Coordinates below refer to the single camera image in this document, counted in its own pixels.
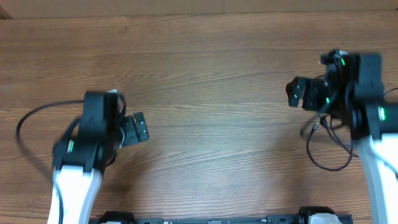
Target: black wire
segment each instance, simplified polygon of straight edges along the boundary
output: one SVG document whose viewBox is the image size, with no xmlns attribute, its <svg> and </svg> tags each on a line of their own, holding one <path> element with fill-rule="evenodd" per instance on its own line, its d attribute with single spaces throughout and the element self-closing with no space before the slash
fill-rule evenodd
<svg viewBox="0 0 398 224">
<path fill-rule="evenodd" d="M 312 123 L 313 121 L 315 121 L 315 119 L 317 119 L 320 115 L 323 115 L 324 112 L 325 112 L 326 110 L 329 109 L 329 107 L 330 107 L 330 106 L 333 104 L 333 102 L 336 100 L 337 95 L 338 95 L 338 91 L 336 91 L 336 92 L 330 97 L 330 102 L 329 102 L 329 103 L 325 103 L 325 104 L 321 107 L 321 109 L 320 109 L 319 111 L 317 111 L 317 114 L 314 115 L 314 117 L 310 118 L 310 119 L 302 126 L 302 128 L 301 128 L 301 130 L 300 130 L 300 135 L 301 135 L 301 137 L 303 136 L 305 129 L 306 129 L 308 126 L 310 126 L 311 123 Z"/>
<path fill-rule="evenodd" d="M 311 132 L 310 132 L 310 135 L 308 135 L 308 139 L 307 139 L 307 154 L 308 154 L 309 158 L 311 159 L 311 161 L 312 161 L 317 167 L 319 167 L 319 168 L 321 168 L 321 169 L 324 169 L 324 170 L 327 170 L 327 171 L 332 171 L 332 172 L 340 171 L 340 170 L 344 169 L 345 167 L 347 167 L 348 164 L 350 164 L 350 162 L 353 160 L 353 156 L 354 156 L 354 153 L 353 153 L 353 152 L 354 152 L 354 149 L 353 149 L 353 145 L 352 145 L 352 144 L 351 144 L 351 150 L 350 150 L 350 152 L 349 152 L 349 159 L 348 159 L 347 163 L 346 163 L 345 165 L 339 167 L 339 168 L 336 168 L 336 169 L 327 168 L 327 167 L 324 167 L 324 166 L 320 165 L 319 163 L 317 163 L 317 162 L 315 161 L 315 159 L 312 157 L 311 152 L 310 152 L 310 141 L 311 141 L 312 135 L 314 134 L 314 132 L 315 132 L 316 130 L 317 130 L 316 128 L 313 128 L 313 129 L 311 130 Z"/>
<path fill-rule="evenodd" d="M 392 88 L 389 91 L 385 92 L 384 93 L 384 97 L 386 97 L 390 92 L 395 91 L 395 90 L 398 90 L 398 87 L 397 88 Z"/>
<path fill-rule="evenodd" d="M 334 127 L 333 127 L 333 118 L 330 118 L 330 130 L 332 131 L 334 137 L 336 138 L 336 139 L 333 139 L 333 138 L 332 138 L 332 139 L 333 139 L 339 146 L 343 147 L 343 148 L 349 153 L 349 149 L 348 149 L 349 146 L 343 144 L 343 142 L 340 140 L 340 138 L 339 138 L 339 137 L 337 136 L 337 134 L 335 133 L 335 129 L 334 129 Z"/>
<path fill-rule="evenodd" d="M 63 223 L 63 198 L 61 195 L 61 191 L 60 188 L 58 186 L 58 183 L 56 183 L 56 181 L 53 181 L 52 179 L 52 174 L 51 171 L 48 170 L 39 160 L 38 158 L 34 157 L 32 151 L 25 146 L 25 144 L 22 142 L 21 139 L 21 127 L 22 124 L 24 123 L 24 121 L 31 116 L 32 114 L 42 110 L 42 109 L 46 109 L 46 108 L 50 108 L 50 107 L 54 107 L 54 106 L 62 106 L 62 105 L 69 105 L 69 104 L 74 104 L 74 103 L 83 103 L 83 100 L 69 100 L 69 101 L 61 101 L 61 102 L 56 102 L 56 103 L 50 103 L 47 105 L 43 105 L 40 106 L 36 109 L 33 109 L 32 111 L 28 112 L 27 114 L 25 114 L 25 116 L 23 116 L 17 125 L 16 128 L 16 141 L 17 144 L 19 146 L 19 149 L 21 151 L 21 153 L 30 160 L 30 162 L 36 166 L 36 168 L 44 175 L 44 177 L 46 179 L 48 179 L 49 181 L 51 181 L 55 187 L 55 190 L 57 191 L 58 194 L 58 200 L 59 200 L 59 218 L 58 218 L 58 223 L 62 224 Z"/>
<path fill-rule="evenodd" d="M 350 92 L 352 91 L 353 87 L 354 87 L 354 83 L 353 83 L 353 82 L 349 82 L 348 85 L 347 85 L 347 87 L 346 87 L 346 91 L 345 91 L 345 105 L 346 105 L 347 108 L 349 108 L 349 107 L 348 107 L 348 106 L 349 106 L 349 105 L 348 105 L 348 97 L 349 97 L 349 94 L 350 94 Z M 397 88 L 392 88 L 392 89 L 388 90 L 387 92 L 385 92 L 385 93 L 384 93 L 384 97 L 386 97 L 390 92 L 395 91 L 395 90 L 398 90 L 398 87 L 397 87 Z M 339 170 L 342 170 L 342 169 L 344 169 L 345 167 L 347 167 L 348 164 L 350 164 L 350 162 L 351 162 L 351 160 L 352 160 L 353 157 L 357 157 L 357 158 L 358 158 L 358 155 L 354 153 L 353 144 L 351 143 L 350 146 L 347 146 L 347 145 L 343 144 L 343 142 L 341 141 L 341 139 L 338 137 L 338 135 L 337 135 L 336 132 L 335 132 L 336 129 L 342 128 L 342 127 L 344 126 L 344 124 L 340 124 L 340 125 L 337 126 L 337 127 L 333 127 L 333 118 L 332 118 L 332 117 L 330 118 L 330 127 L 328 127 L 327 122 L 325 122 L 325 123 L 322 122 L 322 119 L 326 119 L 326 116 L 323 117 L 322 114 L 323 114 L 323 112 L 325 112 L 327 109 L 328 109 L 328 108 L 326 108 L 324 111 L 322 111 L 322 109 L 321 109 L 321 110 L 318 112 L 318 114 L 317 114 L 316 116 L 314 116 L 312 119 L 308 120 L 307 123 L 306 123 L 306 124 L 303 126 L 303 128 L 300 130 L 300 135 L 303 135 L 304 129 L 305 129 L 306 127 L 308 127 L 309 124 L 310 124 L 313 120 L 315 120 L 315 119 L 317 118 L 318 115 L 320 115 L 320 116 L 321 116 L 320 123 L 322 124 L 322 126 L 325 127 L 325 129 L 326 129 L 328 135 L 330 136 L 330 138 L 331 138 L 337 145 L 343 147 L 343 148 L 345 149 L 345 151 L 347 151 L 347 152 L 349 153 L 349 160 L 348 160 L 348 162 L 347 162 L 345 165 L 343 165 L 343 166 L 341 166 L 341 167 L 339 167 L 339 168 L 337 168 L 337 169 L 330 169 L 330 168 L 323 167 L 323 166 L 321 166 L 320 164 L 318 164 L 318 163 L 314 160 L 314 158 L 313 158 L 312 155 L 311 155 L 309 145 L 310 145 L 310 140 L 311 140 L 312 135 L 314 134 L 314 132 L 315 132 L 315 131 L 317 130 L 317 128 L 318 128 L 318 124 L 317 124 L 317 123 L 316 123 L 316 125 L 314 125 L 314 128 L 311 130 L 311 133 L 308 135 L 308 139 L 307 139 L 307 153 L 308 153 L 308 156 L 309 156 L 309 158 L 311 159 L 311 161 L 312 161 L 317 167 L 319 167 L 319 168 L 321 168 L 321 169 L 328 170 L 328 171 L 339 171 Z"/>
</svg>

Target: wood grain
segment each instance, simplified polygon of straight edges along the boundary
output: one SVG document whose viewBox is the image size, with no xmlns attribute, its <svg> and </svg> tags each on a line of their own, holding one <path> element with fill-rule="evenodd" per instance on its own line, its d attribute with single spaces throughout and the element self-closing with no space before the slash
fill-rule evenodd
<svg viewBox="0 0 398 224">
<path fill-rule="evenodd" d="M 360 162 L 336 173 L 310 162 L 299 129 L 312 113 L 288 107 L 285 85 L 321 75 L 318 53 L 339 47 L 380 51 L 386 88 L 398 86 L 396 12 L 3 20 L 0 30 L 0 223 L 45 223 L 50 208 L 51 184 L 14 142 L 20 117 L 113 88 L 128 113 L 144 112 L 150 140 L 120 150 L 93 217 L 262 217 L 326 205 L 371 223 Z M 80 113 L 52 108 L 24 124 L 48 168 Z M 316 159 L 345 162 L 324 131 L 315 136 Z"/>
<path fill-rule="evenodd" d="M 397 0 L 0 0 L 15 19 L 388 10 Z"/>
</svg>

